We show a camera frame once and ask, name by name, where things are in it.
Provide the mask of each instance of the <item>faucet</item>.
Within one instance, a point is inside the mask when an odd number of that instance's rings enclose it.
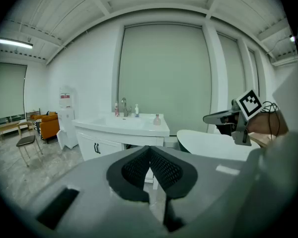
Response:
[[[127,110],[127,100],[126,98],[124,97],[122,100],[121,100],[121,104],[124,104],[124,117],[127,117],[128,114],[131,114],[131,107],[130,107],[130,111]]]

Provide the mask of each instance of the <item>ceiling light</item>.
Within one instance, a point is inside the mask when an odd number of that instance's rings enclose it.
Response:
[[[0,38],[0,43],[19,46],[19,47],[23,47],[23,48],[27,48],[27,49],[31,49],[33,47],[33,45],[30,43],[16,41],[16,40],[7,39],[7,38]]]

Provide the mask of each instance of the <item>black cushion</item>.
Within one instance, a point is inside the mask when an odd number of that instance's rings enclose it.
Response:
[[[35,136],[23,137],[17,142],[17,146],[32,144],[35,141]]]

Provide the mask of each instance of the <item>cabinet door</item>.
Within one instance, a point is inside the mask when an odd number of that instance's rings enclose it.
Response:
[[[123,150],[122,143],[99,139],[81,132],[77,133],[77,139],[85,161]]]

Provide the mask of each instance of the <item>orange sofa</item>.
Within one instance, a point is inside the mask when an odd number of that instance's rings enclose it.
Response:
[[[50,112],[47,115],[31,116],[34,120],[41,119],[40,131],[43,139],[48,139],[56,135],[59,132],[59,119],[56,112]]]

